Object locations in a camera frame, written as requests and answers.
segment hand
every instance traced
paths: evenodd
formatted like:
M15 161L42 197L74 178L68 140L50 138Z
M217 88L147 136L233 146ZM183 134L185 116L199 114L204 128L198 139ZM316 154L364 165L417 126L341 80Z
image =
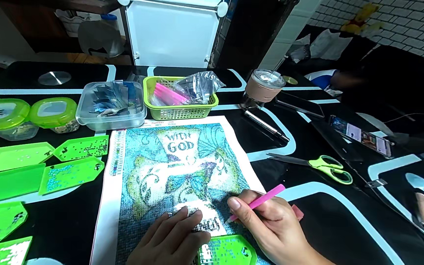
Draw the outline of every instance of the hand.
M333 264L315 251L305 239L294 210L287 201L274 197L254 210L248 206L262 196L253 190L244 190L238 197L230 197L228 206L233 214L253 235L260 249L278 265Z
M208 232L192 229L202 220L202 212L187 216L187 207L174 216L162 214L140 240L127 259L126 265L190 265L201 245L211 239Z

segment scissors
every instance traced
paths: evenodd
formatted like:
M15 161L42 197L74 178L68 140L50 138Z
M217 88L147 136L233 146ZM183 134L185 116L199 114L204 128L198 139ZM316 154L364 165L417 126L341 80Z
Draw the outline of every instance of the scissors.
M334 159L333 157L323 155L316 160L303 160L303 159L293 158L290 156L282 156L282 155L271 154L271 153L267 155L271 157L270 159L274 159L274 160L278 160L278 161L282 161L286 163L298 164L302 166L311 166L327 174L330 178L334 179L335 181L341 184L349 185L353 183L353 177L351 176L351 174L342 170L343 165L340 162L338 162L336 159ZM342 175L344 176L344 178L341 179L337 177L335 174Z

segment green plastic basket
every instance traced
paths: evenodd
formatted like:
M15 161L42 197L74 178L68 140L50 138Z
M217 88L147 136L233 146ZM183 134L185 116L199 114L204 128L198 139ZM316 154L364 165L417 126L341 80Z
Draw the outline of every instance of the green plastic basket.
M207 105L180 105L180 106L154 106L150 103L148 96L155 91L156 83L172 88L173 81L184 77L179 76L149 76L143 80L143 102L150 109L152 117L160 120L179 120L204 118L209 115L210 110L219 104L215 94L209 99Z

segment phone screen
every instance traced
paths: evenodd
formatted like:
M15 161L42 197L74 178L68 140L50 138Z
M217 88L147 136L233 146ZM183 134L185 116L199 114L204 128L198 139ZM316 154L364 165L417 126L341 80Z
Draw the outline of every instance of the phone screen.
M339 133L344 134L385 156L392 156L390 142L386 139L375 136L370 132L365 132L351 123L335 116L331 117L330 125Z

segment butterfly design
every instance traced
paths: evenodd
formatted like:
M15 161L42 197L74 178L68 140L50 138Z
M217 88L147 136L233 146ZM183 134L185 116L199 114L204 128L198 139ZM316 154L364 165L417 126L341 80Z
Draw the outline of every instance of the butterfly design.
M216 163L214 162L205 162L201 164L201 169L194 173L169 176L166 182L166 193L172 193L184 183L189 183L194 194L199 199L206 200L207 184L211 179L215 166Z

